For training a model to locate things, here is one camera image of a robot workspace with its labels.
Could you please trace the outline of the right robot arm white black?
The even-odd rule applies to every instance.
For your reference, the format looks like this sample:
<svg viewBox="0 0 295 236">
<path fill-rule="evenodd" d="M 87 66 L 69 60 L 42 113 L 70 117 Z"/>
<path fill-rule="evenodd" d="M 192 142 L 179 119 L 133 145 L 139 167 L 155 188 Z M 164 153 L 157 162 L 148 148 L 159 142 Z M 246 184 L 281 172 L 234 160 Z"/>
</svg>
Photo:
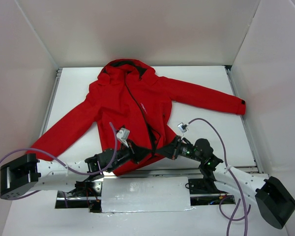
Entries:
<svg viewBox="0 0 295 236">
<path fill-rule="evenodd" d="M 295 199 L 278 178 L 264 178 L 226 165 L 214 155 L 207 139 L 198 139 L 192 145 L 176 136 L 156 153 L 172 160 L 182 156 L 198 161 L 208 192 L 220 190 L 237 196 L 248 205 L 256 205 L 262 218 L 274 228 L 282 229 L 295 211 Z"/>
</svg>

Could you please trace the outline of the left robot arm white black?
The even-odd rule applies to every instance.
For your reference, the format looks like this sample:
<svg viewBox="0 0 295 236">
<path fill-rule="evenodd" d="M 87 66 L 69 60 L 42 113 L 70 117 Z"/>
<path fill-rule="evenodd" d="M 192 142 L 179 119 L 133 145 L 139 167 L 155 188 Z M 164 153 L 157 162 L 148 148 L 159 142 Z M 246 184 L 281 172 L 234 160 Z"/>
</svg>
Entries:
<svg viewBox="0 0 295 236">
<path fill-rule="evenodd" d="M 81 196 L 87 182 L 102 179 L 128 161 L 139 164 L 151 150 L 129 141 L 119 150 L 106 149 L 84 161 L 37 159 L 34 149 L 0 167 L 0 198 L 16 200 L 32 191 L 58 190 Z"/>
</svg>

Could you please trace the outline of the white foil covered block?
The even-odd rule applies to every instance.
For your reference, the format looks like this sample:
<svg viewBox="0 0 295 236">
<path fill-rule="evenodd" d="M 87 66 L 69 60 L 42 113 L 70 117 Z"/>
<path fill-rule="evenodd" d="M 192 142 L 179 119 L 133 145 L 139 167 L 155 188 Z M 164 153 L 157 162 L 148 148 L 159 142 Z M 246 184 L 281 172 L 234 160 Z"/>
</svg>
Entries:
<svg viewBox="0 0 295 236">
<path fill-rule="evenodd" d="M 191 209 L 187 177 L 107 178 L 103 181 L 104 213 L 173 212 Z"/>
</svg>

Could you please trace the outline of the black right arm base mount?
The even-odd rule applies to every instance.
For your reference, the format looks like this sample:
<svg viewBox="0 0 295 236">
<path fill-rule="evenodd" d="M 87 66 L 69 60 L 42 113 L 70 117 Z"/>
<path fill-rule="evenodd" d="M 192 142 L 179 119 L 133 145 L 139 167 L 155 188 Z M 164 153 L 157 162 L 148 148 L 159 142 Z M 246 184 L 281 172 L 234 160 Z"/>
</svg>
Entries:
<svg viewBox="0 0 295 236">
<path fill-rule="evenodd" d="M 188 178 L 185 188 L 190 194 L 191 206 L 217 206 L 235 204 L 234 196 L 218 190 L 212 181 L 204 177 Z"/>
</svg>

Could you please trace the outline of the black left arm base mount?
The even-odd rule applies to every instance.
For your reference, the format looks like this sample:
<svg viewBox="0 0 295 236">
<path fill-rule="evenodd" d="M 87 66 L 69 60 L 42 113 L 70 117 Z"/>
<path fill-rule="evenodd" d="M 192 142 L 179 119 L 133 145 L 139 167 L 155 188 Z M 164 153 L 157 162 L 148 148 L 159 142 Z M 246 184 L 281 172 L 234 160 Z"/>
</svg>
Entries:
<svg viewBox="0 0 295 236">
<path fill-rule="evenodd" d="M 77 182 L 69 192 L 58 191 L 55 209 L 87 209 L 91 213 L 101 213 L 102 181 Z"/>
</svg>

